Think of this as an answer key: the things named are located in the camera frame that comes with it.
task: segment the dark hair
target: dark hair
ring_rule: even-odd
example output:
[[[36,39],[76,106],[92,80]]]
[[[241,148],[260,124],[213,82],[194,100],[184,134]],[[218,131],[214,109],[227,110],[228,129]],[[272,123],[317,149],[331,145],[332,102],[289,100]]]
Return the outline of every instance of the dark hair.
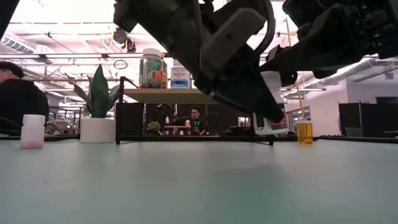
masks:
[[[200,106],[193,106],[191,110],[197,110],[201,114],[201,107]]]
[[[24,71],[20,66],[12,62],[0,62],[0,70],[9,70],[12,74],[18,76],[19,78],[24,77]]]

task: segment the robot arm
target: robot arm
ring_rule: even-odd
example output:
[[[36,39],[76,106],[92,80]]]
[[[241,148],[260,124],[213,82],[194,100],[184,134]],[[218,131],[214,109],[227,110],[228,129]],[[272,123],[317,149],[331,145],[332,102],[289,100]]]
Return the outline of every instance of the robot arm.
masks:
[[[324,78],[367,54],[398,55],[395,0],[286,1],[284,11],[298,26],[299,43],[272,49],[261,67],[260,54],[275,32],[269,0],[232,0],[215,12],[212,0],[204,2],[117,0],[114,22],[128,32],[140,23],[192,73],[202,93],[276,122],[284,115],[261,72],[279,72],[287,86],[295,83],[297,71]],[[253,50],[246,42],[265,21],[267,35]]]

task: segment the yellow cup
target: yellow cup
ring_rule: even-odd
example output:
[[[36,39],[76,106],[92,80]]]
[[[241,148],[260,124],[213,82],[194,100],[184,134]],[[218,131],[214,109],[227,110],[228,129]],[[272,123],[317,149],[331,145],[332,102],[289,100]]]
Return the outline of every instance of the yellow cup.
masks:
[[[312,121],[297,121],[297,142],[312,144]]]

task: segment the shelf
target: shelf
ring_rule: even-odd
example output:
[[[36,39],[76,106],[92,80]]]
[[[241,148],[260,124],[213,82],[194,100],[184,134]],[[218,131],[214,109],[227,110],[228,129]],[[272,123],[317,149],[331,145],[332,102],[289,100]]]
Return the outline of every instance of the shelf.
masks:
[[[198,89],[125,89],[124,94],[140,103],[217,104]]]

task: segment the light green table surface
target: light green table surface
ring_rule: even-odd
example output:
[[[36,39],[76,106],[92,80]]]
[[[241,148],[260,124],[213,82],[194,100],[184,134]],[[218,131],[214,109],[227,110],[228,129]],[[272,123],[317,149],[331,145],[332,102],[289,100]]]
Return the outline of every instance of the light green table surface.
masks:
[[[0,141],[0,224],[398,223],[398,145]]]

